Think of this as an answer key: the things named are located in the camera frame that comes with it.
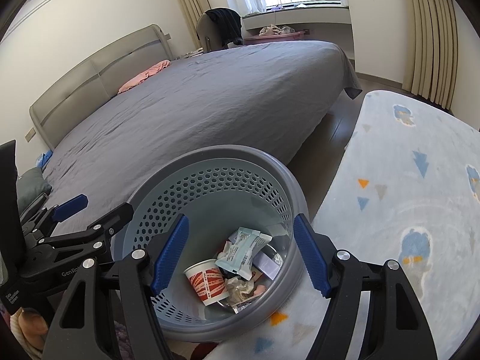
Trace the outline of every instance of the gray bedsheet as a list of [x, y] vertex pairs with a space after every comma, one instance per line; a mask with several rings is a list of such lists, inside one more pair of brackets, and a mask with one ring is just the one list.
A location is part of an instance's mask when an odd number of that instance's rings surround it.
[[84, 230], [175, 157], [205, 146], [252, 146], [288, 163], [342, 90], [360, 92], [332, 43], [280, 42], [174, 61], [74, 128], [45, 170], [48, 206], [83, 193], [88, 207], [54, 235]]

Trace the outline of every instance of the gray upholstered headboard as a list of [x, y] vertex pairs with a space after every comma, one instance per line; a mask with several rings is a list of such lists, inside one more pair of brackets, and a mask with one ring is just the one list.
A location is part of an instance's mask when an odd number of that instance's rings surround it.
[[80, 62], [33, 103], [30, 117], [35, 129], [54, 150], [124, 83], [164, 59], [173, 55], [155, 24], [116, 40]]

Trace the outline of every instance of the trash basket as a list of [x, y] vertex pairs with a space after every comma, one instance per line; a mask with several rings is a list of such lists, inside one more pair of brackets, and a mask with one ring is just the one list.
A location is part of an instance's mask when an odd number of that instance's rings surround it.
[[[308, 217], [307, 204], [290, 171], [263, 151], [237, 145], [192, 151], [151, 176], [129, 203], [133, 220], [112, 238], [115, 260], [168, 231], [178, 213], [189, 219], [189, 238], [170, 284], [153, 299], [168, 338], [206, 342], [244, 333], [278, 309], [301, 277], [304, 265], [293, 238], [293, 219], [301, 213]], [[281, 269], [265, 293], [232, 314], [218, 304], [203, 305], [183, 271], [212, 258], [239, 227], [270, 234], [270, 247], [263, 251], [275, 254]]]

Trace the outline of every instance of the red patterned paper cup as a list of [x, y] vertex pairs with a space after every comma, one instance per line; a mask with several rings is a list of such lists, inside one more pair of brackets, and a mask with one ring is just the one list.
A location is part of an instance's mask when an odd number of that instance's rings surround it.
[[215, 265], [215, 261], [215, 259], [208, 259], [183, 271], [198, 297], [206, 306], [229, 296], [225, 287], [225, 280], [219, 268]]

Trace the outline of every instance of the wooden floor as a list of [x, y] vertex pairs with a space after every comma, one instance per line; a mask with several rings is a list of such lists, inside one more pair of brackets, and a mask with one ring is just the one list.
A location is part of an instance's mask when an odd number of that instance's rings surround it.
[[311, 219], [317, 213], [337, 173], [365, 95], [376, 90], [408, 95], [407, 92], [388, 85], [364, 79], [360, 82], [362, 93], [351, 100], [345, 92], [342, 92], [288, 165], [303, 189]]

